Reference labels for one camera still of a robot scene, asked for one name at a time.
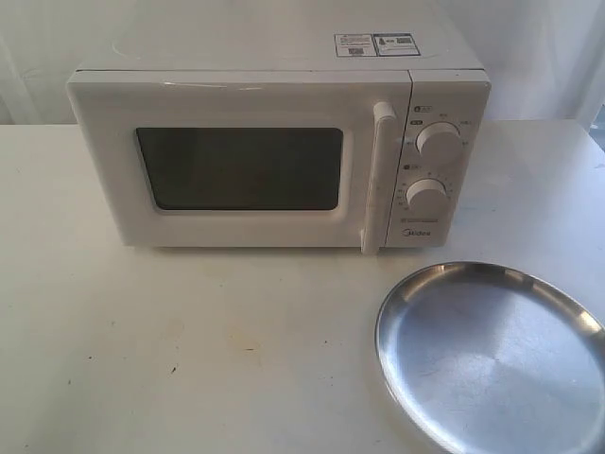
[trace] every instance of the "microwave window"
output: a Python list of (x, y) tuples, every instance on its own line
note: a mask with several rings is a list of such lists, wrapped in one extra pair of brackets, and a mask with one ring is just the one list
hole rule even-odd
[(342, 131), (333, 128), (138, 128), (164, 210), (332, 210)]

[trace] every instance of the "white table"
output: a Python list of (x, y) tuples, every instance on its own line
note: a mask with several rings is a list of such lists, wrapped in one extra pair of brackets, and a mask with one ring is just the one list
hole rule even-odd
[(484, 125), (443, 248), (121, 245), (75, 126), (0, 127), (0, 451), (411, 453), (375, 315), (447, 260), (542, 277), (605, 320), (605, 155), (572, 122)]

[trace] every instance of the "midea logo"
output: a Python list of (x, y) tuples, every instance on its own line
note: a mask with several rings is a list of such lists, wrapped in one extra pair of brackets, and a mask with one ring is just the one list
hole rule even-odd
[(431, 236), (426, 230), (404, 229), (404, 236)]

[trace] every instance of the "stainless steel plate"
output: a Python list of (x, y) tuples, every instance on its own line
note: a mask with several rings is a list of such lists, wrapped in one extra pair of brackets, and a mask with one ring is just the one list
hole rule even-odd
[(390, 393), (446, 452), (605, 452), (605, 332), (539, 279), (420, 270), (387, 296), (375, 341)]

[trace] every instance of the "control panel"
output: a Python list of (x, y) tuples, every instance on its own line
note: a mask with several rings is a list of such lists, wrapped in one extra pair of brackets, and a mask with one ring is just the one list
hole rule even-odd
[(491, 84), (483, 71), (410, 71), (412, 94), (387, 247), (440, 246), (449, 232)]

